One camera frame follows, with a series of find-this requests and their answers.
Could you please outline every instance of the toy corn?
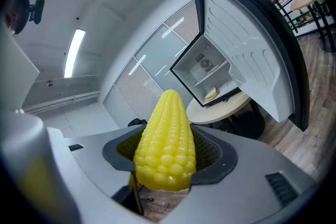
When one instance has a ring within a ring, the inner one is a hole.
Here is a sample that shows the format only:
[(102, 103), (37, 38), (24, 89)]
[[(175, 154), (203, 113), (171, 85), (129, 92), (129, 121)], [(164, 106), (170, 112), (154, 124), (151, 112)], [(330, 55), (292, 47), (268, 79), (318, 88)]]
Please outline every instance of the toy corn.
[(196, 172), (194, 138), (180, 95), (165, 91), (135, 151), (135, 174), (151, 189), (188, 188)]

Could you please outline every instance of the corn kernel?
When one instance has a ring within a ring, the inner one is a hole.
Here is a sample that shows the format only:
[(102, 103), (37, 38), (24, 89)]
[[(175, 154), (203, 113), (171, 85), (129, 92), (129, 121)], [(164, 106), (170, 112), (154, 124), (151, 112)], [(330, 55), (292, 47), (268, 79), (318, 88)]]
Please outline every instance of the corn kernel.
[(147, 188), (179, 191), (196, 172), (194, 138), (180, 95), (159, 99), (135, 151), (135, 174)]

